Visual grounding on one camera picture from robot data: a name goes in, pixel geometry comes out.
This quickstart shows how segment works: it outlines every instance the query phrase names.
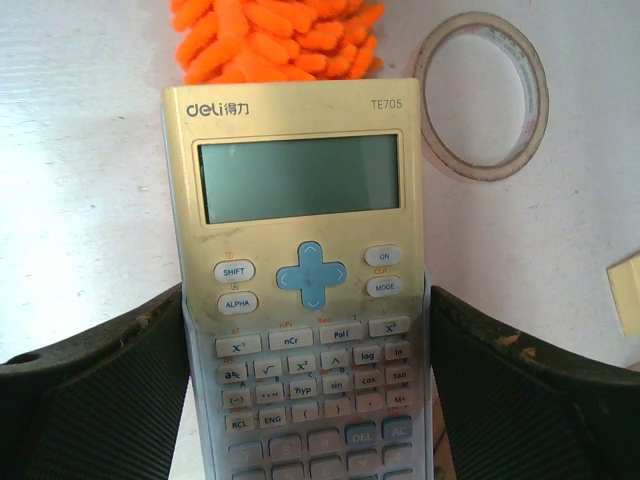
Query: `tape ring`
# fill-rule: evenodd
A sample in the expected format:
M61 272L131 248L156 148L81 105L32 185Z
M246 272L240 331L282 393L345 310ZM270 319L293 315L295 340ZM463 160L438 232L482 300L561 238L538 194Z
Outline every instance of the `tape ring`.
M426 99L427 72L438 49L456 35L472 34L489 40L513 61L525 93L525 120L511 153L492 166L473 165L455 155L436 132ZM468 12L441 23L424 40L414 67L422 90L422 137L449 169L471 180L495 182L520 171L538 150L549 120L549 89L542 62L531 42L506 20L489 13Z

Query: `tabletop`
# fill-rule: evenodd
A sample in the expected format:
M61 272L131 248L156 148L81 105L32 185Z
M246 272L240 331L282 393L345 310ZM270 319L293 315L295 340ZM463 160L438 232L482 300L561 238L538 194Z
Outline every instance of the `tabletop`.
M0 362L180 281L159 96L181 82L180 37L166 3L3 4ZM549 83L546 135L516 175L462 182L425 152L433 283L570 351L640 361L640 336L622 334L606 275L640 249L640 3L385 3L379 76L410 75L425 36L475 10L516 25ZM441 136L478 164L503 153L522 118L522 87L493 50L461 39L443 48L429 77ZM171 478L204 478L191 393Z

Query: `orange microfiber duster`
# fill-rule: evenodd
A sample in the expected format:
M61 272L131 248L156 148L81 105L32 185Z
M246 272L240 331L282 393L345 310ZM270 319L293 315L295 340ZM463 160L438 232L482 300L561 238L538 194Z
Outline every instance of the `orange microfiber duster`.
M365 0L171 0L186 84L356 79L382 66Z

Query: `scientific calculator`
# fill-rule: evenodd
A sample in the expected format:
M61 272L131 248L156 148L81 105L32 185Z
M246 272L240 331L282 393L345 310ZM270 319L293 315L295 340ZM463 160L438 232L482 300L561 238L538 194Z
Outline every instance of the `scientific calculator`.
M163 91L206 478L432 477L414 79Z

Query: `oval button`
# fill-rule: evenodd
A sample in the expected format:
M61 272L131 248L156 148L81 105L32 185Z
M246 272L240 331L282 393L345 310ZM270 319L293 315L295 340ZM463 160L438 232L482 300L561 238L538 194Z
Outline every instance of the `oval button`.
M213 269L213 276L220 283L236 283L251 280L256 273L256 268L249 260L233 260L220 262Z
M400 277L374 277L367 282L367 293L372 297L390 297L402 291Z
M258 308L258 297L252 292L225 293L218 299L218 310L225 315L251 313Z
M402 260L402 250L397 245L371 247L364 254L364 261L372 267L397 265L400 260Z

